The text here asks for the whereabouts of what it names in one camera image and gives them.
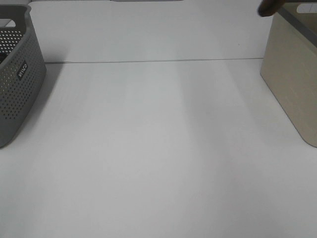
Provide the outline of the brown towel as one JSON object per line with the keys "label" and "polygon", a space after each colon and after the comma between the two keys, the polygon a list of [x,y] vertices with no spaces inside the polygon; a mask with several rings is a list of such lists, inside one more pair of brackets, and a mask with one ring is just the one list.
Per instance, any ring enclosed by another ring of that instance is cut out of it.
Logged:
{"label": "brown towel", "polygon": [[286,3],[286,0],[262,0],[258,6],[257,13],[260,17],[274,15]]}

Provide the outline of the beige plastic storage bin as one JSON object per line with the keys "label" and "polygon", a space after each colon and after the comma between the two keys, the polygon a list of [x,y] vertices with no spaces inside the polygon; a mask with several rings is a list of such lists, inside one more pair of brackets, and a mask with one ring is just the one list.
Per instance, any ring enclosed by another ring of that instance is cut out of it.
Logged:
{"label": "beige plastic storage bin", "polygon": [[315,0],[288,0],[274,14],[260,74],[301,138],[316,147]]}

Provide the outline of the grey perforated plastic basket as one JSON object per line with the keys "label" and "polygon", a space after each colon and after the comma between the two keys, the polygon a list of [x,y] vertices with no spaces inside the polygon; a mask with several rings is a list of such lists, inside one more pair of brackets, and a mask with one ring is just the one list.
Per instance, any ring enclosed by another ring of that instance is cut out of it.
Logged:
{"label": "grey perforated plastic basket", "polygon": [[2,4],[0,29],[0,146],[9,144],[28,116],[46,76],[46,66],[30,15],[31,7]]}

